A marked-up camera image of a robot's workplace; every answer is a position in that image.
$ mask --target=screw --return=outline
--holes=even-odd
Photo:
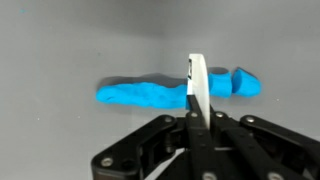
[[[247,121],[250,122],[250,123],[253,123],[253,122],[254,122],[253,117],[247,117],[246,119],[247,119]]]
[[[269,180],[284,180],[284,178],[276,172],[269,172],[268,179]]]
[[[217,176],[213,173],[206,172],[202,176],[203,180],[217,180]]]
[[[198,117],[198,114],[195,113],[195,112],[193,112],[193,113],[191,113],[191,116],[192,116],[192,117]]]
[[[216,116],[217,116],[217,117],[223,117],[223,114],[220,113],[220,112],[217,112],[217,113],[216,113]]]
[[[104,158],[102,161],[101,161],[101,165],[103,167],[109,167],[111,166],[113,163],[113,159],[112,158]]]
[[[172,122],[172,118],[166,117],[166,118],[164,119],[164,121],[167,122],[167,123]]]

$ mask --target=gray background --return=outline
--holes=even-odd
[[[2,0],[0,179],[90,180],[91,158],[167,111],[95,101],[111,76],[183,78],[191,52],[260,96],[213,98],[320,140],[318,0]]]

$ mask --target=blue play dough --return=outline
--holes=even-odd
[[[106,104],[136,105],[161,109],[185,108],[187,86],[167,88],[154,83],[118,84],[102,87],[96,99]]]
[[[209,94],[229,98],[232,94],[231,73],[209,74]]]
[[[232,92],[244,97],[256,96],[261,92],[261,82],[242,69],[237,69],[234,73],[232,85]]]

